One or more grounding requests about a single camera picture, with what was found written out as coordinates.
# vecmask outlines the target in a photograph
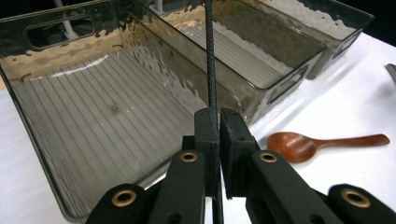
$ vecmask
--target black object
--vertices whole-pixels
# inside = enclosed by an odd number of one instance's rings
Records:
[[[195,136],[183,138],[166,178],[147,190],[128,184],[111,189],[87,224],[204,223],[204,198],[216,194],[210,122],[207,108],[196,112]],[[364,189],[337,185],[326,197],[309,188],[280,155],[260,150],[236,111],[221,109],[220,122],[227,197],[247,198],[252,223],[396,223],[396,214]]]
[[[392,63],[389,63],[385,66],[389,71],[390,75],[393,78],[393,81],[396,83],[396,66]]]
[[[218,108],[216,92],[216,70],[215,70],[215,45],[213,41],[213,19],[212,19],[212,0],[204,0],[205,3],[205,38],[206,38],[206,65],[207,65],[207,89],[210,120],[216,136],[216,144],[212,150],[212,185],[213,185],[213,223],[223,224],[222,214],[222,194],[221,194],[221,174],[219,164],[219,127],[218,127]]]

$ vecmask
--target white tabletop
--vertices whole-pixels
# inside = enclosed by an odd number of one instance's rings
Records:
[[[297,132],[329,139],[383,133],[382,147],[335,147],[293,164],[314,189],[348,183],[371,192],[396,211],[396,85],[385,68],[396,48],[361,35],[317,79],[300,88],[250,127],[265,149],[269,134]],[[211,223],[210,203],[206,223]],[[224,201],[225,221],[248,223],[244,200]],[[64,219],[7,90],[0,91],[0,223],[69,223]]]

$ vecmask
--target ribbed bin bottom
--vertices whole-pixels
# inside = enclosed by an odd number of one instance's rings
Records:
[[[193,134],[191,108],[139,63],[134,50],[16,87],[72,217],[87,216],[112,187],[151,175],[180,150],[183,135]]]

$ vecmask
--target plastic drawer organizer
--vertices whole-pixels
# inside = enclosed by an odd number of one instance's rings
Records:
[[[243,0],[326,45],[307,78],[314,79],[359,37],[373,16],[333,0]]]
[[[240,2],[214,6],[219,106],[253,121],[324,46]],[[118,184],[148,186],[193,134],[207,86],[204,9],[190,13],[100,0],[0,21],[1,75],[68,219]]]

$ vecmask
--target spoon handle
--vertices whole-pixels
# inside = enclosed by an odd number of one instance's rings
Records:
[[[375,134],[363,137],[342,138],[315,141],[319,148],[329,146],[372,147],[383,146],[390,141],[384,134]]]

